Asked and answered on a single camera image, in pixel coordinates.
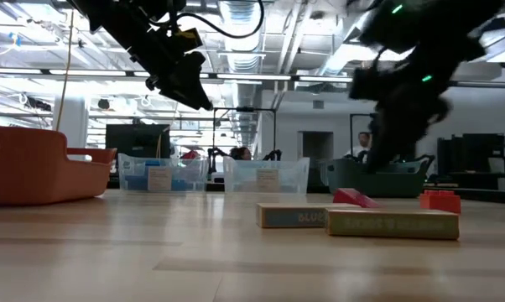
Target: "black cable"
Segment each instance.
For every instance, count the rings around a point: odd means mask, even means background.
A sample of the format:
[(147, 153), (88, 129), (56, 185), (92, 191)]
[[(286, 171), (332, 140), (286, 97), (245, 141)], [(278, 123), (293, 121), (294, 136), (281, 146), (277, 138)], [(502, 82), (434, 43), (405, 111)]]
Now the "black cable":
[[(255, 33), (257, 33), (258, 30), (260, 30), (260, 28), (262, 27), (265, 11), (264, 11), (262, 0), (258, 0), (258, 4), (260, 5), (260, 20), (258, 21), (258, 25), (256, 26), (256, 28), (250, 34), (244, 34), (244, 35), (229, 34), (226, 31), (224, 31), (224, 30), (220, 29), (219, 27), (217, 27), (212, 22), (210, 22), (207, 19), (202, 18), (201, 16), (196, 15), (194, 13), (181, 13), (181, 14), (178, 15), (178, 17), (176, 18), (176, 20), (173, 20), (173, 21), (176, 22), (176, 21), (180, 20), (183, 17), (196, 18), (196, 19), (199, 19), (200, 21), (202, 21), (203, 23), (205, 23), (206, 25), (208, 25), (209, 27), (211, 27), (212, 29), (214, 29), (217, 33), (222, 34), (224, 36), (227, 36), (228, 38), (232, 38), (232, 39), (245, 39), (245, 38), (248, 38), (248, 37), (254, 35)], [(155, 26), (164, 26), (164, 27), (168, 26), (168, 24), (166, 22), (155, 22), (155, 21), (152, 21), (150, 19), (148, 21), (152, 25), (155, 25)]]

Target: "ceiling duct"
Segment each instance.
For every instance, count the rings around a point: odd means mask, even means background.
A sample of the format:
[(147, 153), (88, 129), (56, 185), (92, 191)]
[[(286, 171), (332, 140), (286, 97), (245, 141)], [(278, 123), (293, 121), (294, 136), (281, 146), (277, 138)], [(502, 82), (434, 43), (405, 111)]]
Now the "ceiling duct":
[[(249, 34), (258, 25), (260, 19), (260, 6), (257, 2), (225, 1), (219, 4), (226, 31), (236, 35)], [(245, 39), (226, 38), (226, 51), (231, 52), (226, 57), (231, 72), (241, 74), (255, 74), (260, 71), (259, 55), (260, 31)], [(262, 106), (262, 93), (260, 85), (232, 84), (232, 101), (229, 107), (260, 107)], [(256, 126), (251, 124), (251, 119), (242, 114), (237, 114), (239, 129)], [(254, 133), (242, 133), (242, 144), (251, 145)]]

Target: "wooden table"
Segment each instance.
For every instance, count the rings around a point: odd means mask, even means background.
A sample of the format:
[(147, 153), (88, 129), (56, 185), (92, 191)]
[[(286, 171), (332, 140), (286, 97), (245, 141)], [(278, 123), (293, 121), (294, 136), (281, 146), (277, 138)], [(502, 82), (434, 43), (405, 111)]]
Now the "wooden table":
[(459, 242), (254, 223), (257, 202), (307, 200), (110, 190), (0, 208), (0, 302), (505, 301), (505, 205), (464, 201)]

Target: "person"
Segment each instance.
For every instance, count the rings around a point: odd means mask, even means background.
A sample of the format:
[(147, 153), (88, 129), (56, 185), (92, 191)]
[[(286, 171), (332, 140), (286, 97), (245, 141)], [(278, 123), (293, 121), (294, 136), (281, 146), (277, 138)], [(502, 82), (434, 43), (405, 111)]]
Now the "person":
[(230, 157), (235, 160), (251, 160), (251, 151), (247, 147), (235, 147), (230, 150)]
[[(371, 141), (371, 135), (368, 132), (361, 132), (359, 133), (359, 145), (354, 146), (352, 148), (353, 150), (353, 156), (359, 157), (359, 154), (363, 151), (368, 152), (370, 150), (370, 141)], [(346, 156), (351, 155), (351, 149), (347, 151)]]

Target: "ceiling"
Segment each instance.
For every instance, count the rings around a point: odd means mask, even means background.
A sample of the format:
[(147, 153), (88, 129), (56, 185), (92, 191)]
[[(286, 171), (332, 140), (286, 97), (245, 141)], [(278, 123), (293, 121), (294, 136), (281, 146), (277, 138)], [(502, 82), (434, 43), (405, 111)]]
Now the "ceiling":
[[(251, 2), (191, 0), (185, 10), (239, 34), (249, 32), (258, 21), (258, 5), (254, 3), (250, 23), (236, 23), (232, 15), (229, 17), (229, 7), (239, 3)], [(264, 4), (262, 29), (250, 39), (225, 38), (194, 18), (180, 20), (182, 29), (197, 28), (200, 33), (204, 45), (197, 51), (206, 57), (202, 72), (351, 76), (357, 66), (376, 55), (358, 44), (343, 43), (358, 28), (362, 17), (360, 13), (347, 12), (345, 1), (270, 0)], [(0, 68), (63, 70), (68, 54), (70, 12), (71, 7), (65, 1), (0, 1)], [(500, 18), (505, 18), (505, 9)], [(74, 24), (71, 69), (143, 71), (105, 30), (91, 34), (88, 20), (79, 13), (75, 14)], [(463, 67), (456, 76), (465, 80), (497, 77), (500, 67), (486, 62), (505, 62), (505, 29), (485, 33), (482, 43), (492, 50), (490, 55)], [(405, 55), (387, 52), (381, 60), (401, 60)], [(28, 106), (27, 100), (39, 100), (52, 107), (62, 85), (62, 75), (47, 78), (0, 75), (0, 124), (48, 128), (50, 112)], [(371, 103), (348, 100), (344, 84), (318, 86), (290, 82), (280, 86), (272, 81), (204, 81), (203, 86), (214, 107), (276, 107), (281, 113), (298, 114), (372, 108)], [(91, 98), (88, 141), (95, 147), (102, 147), (107, 123), (131, 122), (132, 116), (145, 122), (174, 121), (171, 135), (177, 144), (211, 144), (213, 112), (195, 111), (149, 91), (143, 79), (77, 76), (69, 81), (68, 90), (83, 91)], [(277, 98), (281, 90), (284, 96)], [(110, 102), (110, 110), (99, 108), (101, 99)], [(324, 101), (324, 108), (313, 109), (314, 101)], [(27, 113), (38, 113), (41, 117), (24, 116)], [(253, 144), (257, 114), (218, 111), (216, 116), (222, 117), (221, 125), (216, 127), (217, 144)]]

